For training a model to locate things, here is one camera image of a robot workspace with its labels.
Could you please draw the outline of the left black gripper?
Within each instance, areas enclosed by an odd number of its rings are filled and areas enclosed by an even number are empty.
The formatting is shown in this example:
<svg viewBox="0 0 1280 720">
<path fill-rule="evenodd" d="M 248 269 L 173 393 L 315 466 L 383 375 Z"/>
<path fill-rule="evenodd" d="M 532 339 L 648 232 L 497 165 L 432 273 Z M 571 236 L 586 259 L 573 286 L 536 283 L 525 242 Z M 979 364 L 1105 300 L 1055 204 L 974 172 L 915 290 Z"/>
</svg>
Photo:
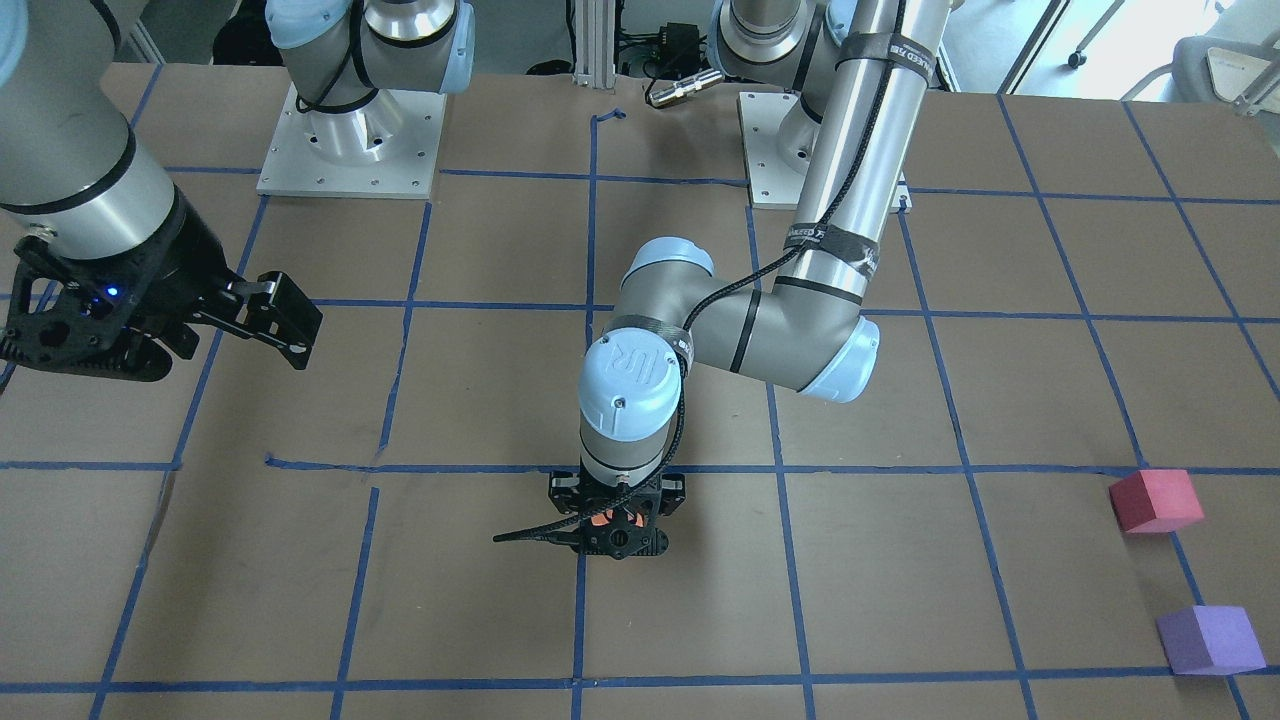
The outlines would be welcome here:
<svg viewBox="0 0 1280 720">
<path fill-rule="evenodd" d="M 609 509 L 611 511 L 654 518 L 672 515 L 686 500 L 686 477 L 660 477 L 637 486 L 607 486 L 581 471 L 553 470 L 548 478 L 548 498 L 563 516 Z"/>
</svg>

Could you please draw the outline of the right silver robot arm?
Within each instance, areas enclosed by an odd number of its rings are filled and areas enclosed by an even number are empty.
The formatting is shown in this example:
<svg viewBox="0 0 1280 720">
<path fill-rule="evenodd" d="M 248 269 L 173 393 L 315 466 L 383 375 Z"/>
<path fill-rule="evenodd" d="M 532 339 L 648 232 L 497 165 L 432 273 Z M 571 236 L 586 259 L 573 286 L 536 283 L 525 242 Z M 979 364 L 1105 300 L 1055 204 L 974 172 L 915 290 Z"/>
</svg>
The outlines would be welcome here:
<svg viewBox="0 0 1280 720">
<path fill-rule="evenodd" d="M 3 4 L 3 211 L 19 222 L 3 359 L 151 382 L 193 324 L 307 366 L 323 315 L 284 273 L 247 281 L 105 97 L 99 77 L 140 1 Z M 270 1 L 292 94 L 262 164 L 268 195 L 425 199 L 443 101 L 468 87 L 465 1 Z"/>
</svg>

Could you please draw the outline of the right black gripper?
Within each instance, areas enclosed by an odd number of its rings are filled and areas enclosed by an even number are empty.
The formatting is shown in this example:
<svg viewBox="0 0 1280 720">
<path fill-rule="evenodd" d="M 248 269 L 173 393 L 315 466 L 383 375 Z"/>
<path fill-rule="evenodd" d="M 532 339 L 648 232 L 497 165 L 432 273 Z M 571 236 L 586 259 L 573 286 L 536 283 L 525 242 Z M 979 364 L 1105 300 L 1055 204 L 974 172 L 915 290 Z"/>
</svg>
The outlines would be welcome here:
<svg viewBox="0 0 1280 720">
<path fill-rule="evenodd" d="M 183 195 L 169 217 L 141 246 L 157 252 L 124 327 L 151 337 L 183 360 L 191 360 L 198 336 L 189 323 L 204 323 L 274 347 L 296 369 L 308 365 L 323 314 L 283 272 L 243 281 L 228 265 L 223 246 Z"/>
</svg>

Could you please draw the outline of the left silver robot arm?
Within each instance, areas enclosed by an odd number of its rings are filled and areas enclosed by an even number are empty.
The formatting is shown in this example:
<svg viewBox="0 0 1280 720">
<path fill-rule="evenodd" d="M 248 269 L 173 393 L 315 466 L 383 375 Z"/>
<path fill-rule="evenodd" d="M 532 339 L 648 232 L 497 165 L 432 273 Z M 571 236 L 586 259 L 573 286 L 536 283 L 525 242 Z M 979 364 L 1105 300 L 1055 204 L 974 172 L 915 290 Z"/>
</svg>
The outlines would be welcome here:
<svg viewBox="0 0 1280 720">
<path fill-rule="evenodd" d="M 879 343 L 861 314 L 954 1 L 722 1 L 722 70 L 814 101 L 780 256 L 737 281 L 690 240 L 637 251 L 579 379 L 580 468 L 552 482 L 562 523 L 657 509 L 695 363 L 845 404 Z"/>
</svg>

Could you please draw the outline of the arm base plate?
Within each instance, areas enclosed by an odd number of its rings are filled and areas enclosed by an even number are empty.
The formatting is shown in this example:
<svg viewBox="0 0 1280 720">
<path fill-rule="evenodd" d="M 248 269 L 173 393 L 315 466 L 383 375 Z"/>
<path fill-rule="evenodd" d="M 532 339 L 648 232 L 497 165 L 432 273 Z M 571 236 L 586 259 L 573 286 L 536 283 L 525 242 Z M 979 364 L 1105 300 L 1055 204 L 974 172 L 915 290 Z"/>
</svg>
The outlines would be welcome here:
<svg viewBox="0 0 1280 720">
<path fill-rule="evenodd" d="M 739 95 L 745 167 L 758 210 L 797 206 L 819 129 L 800 100 L 792 92 Z"/>
<path fill-rule="evenodd" d="M 268 196 L 428 200 L 447 97 L 383 90 L 346 114 L 301 113 L 291 88 L 257 191 Z"/>
</svg>

